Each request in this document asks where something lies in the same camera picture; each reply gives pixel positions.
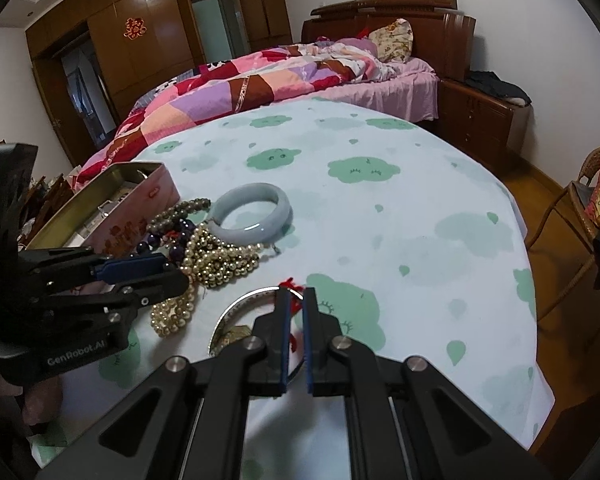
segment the red string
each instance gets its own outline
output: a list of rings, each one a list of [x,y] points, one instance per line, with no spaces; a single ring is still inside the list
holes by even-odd
[[[304,290],[304,286],[296,285],[294,283],[293,278],[287,278],[284,282],[279,283],[278,286],[286,286],[286,288],[291,288],[296,292],[300,292],[300,294],[302,294],[302,291]],[[300,300],[298,300],[298,298],[296,298],[295,296],[292,296],[291,297],[291,316],[294,316],[295,314],[300,312],[301,309],[302,309],[302,304],[300,303]],[[296,349],[298,349],[298,342],[296,341],[296,338],[294,337],[293,334],[289,335],[289,342],[291,343],[291,351],[295,352]]]

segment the wooden wardrobe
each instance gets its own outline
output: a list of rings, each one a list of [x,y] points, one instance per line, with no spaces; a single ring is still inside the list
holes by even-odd
[[[251,51],[291,43],[285,0],[238,1]],[[141,20],[141,35],[125,35],[129,19]],[[34,71],[36,60],[59,64],[58,51],[87,34],[93,41],[104,85],[119,121],[146,92],[206,62],[191,0],[63,0],[27,29]],[[56,94],[62,81],[51,83],[48,77],[36,80],[69,159],[74,164],[84,163],[87,152],[95,152],[95,148],[75,137],[84,136],[86,131],[76,124],[68,126],[75,121],[57,117],[69,113],[66,103],[61,106],[50,102],[58,101]]]

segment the pearl necklace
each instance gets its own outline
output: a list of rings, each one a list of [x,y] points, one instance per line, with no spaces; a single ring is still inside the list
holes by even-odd
[[[162,213],[157,222],[152,221],[151,225],[157,229],[163,228],[172,221],[169,213],[181,219],[183,215],[186,217],[188,209],[174,206],[167,214]],[[193,229],[180,266],[181,272],[189,278],[189,288],[182,296],[152,306],[151,326],[155,333],[165,337],[184,328],[195,310],[198,285],[216,288],[229,283],[234,277],[246,276],[258,267],[259,253],[269,246],[255,244],[236,247],[211,234],[206,222],[198,225]]]

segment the pink bed sheet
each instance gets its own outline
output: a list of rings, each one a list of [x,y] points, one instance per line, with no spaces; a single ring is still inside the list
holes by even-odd
[[[295,99],[322,97],[376,110],[409,121],[438,118],[438,76],[426,61],[411,57],[407,63],[389,63],[400,75],[389,81],[334,86]]]

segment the light blue tablecloth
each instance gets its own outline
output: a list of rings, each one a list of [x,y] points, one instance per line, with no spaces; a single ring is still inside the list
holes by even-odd
[[[172,354],[206,358],[218,317],[241,294],[289,276],[378,354],[429,359],[523,446],[554,397],[536,365],[536,303],[524,224],[506,188],[413,124],[308,99],[219,119],[163,139],[136,160],[167,165],[183,199],[249,182],[284,189],[293,217],[282,254],[200,301],[183,334],[158,339],[141,314],[132,345],[64,376],[62,414],[34,456],[45,463]],[[271,204],[244,206],[247,226]],[[250,405],[247,480],[349,477],[341,399],[312,399],[303,377]]]

